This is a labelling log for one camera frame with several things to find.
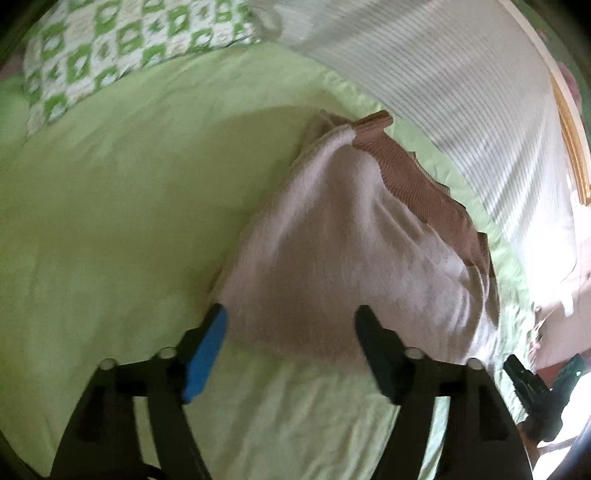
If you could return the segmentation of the beige knit sweater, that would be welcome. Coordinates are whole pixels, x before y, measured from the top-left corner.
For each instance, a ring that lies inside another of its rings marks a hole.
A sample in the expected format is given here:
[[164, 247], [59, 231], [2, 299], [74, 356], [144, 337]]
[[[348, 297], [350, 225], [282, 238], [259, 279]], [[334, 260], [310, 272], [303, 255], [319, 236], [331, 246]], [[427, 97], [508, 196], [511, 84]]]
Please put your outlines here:
[[387, 135], [392, 121], [380, 111], [312, 122], [214, 287], [232, 338], [360, 368], [353, 321], [367, 305], [436, 360], [493, 364], [500, 300], [488, 237]]

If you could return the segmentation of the green bed sheet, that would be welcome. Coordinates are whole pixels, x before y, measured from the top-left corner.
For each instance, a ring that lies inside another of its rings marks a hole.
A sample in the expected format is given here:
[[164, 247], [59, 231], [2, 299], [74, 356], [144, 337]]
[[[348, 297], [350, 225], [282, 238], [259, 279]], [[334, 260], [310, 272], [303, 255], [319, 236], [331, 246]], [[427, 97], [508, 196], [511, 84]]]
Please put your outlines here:
[[[200, 322], [252, 211], [318, 111], [375, 97], [276, 44], [124, 77], [34, 135], [1, 85], [1, 429], [47, 474], [97, 364]], [[374, 381], [226, 343], [186, 414], [216, 479], [367, 479], [396, 418]]]

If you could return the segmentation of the gold framed headboard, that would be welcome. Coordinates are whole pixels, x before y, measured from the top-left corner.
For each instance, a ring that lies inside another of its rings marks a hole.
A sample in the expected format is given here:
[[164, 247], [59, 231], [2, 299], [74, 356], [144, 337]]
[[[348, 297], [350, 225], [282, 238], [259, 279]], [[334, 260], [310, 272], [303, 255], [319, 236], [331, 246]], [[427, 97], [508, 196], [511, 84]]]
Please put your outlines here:
[[562, 137], [568, 152], [570, 169], [578, 200], [581, 205], [590, 205], [590, 149], [584, 124], [580, 118], [575, 99], [559, 64], [548, 50], [543, 39], [521, 13], [513, 1], [500, 1], [500, 4], [514, 18], [529, 40], [543, 58], [551, 78], [554, 97], [558, 107]]

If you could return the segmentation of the white striped pillow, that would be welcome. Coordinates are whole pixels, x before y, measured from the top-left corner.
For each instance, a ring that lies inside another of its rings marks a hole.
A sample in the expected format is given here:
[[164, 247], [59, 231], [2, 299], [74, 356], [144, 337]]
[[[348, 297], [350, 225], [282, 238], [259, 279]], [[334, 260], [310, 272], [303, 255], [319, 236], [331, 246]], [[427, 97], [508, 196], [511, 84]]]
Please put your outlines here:
[[499, 1], [256, 1], [264, 32], [352, 79], [454, 162], [527, 261], [571, 263], [549, 70]]

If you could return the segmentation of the green patterned small pillow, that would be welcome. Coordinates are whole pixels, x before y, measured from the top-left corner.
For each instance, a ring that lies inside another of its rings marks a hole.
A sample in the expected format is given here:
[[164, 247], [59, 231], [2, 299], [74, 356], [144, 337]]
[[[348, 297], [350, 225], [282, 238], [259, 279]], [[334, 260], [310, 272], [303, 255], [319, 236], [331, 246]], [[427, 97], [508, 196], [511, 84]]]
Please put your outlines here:
[[243, 1], [59, 1], [27, 37], [27, 132], [136, 70], [259, 42]]

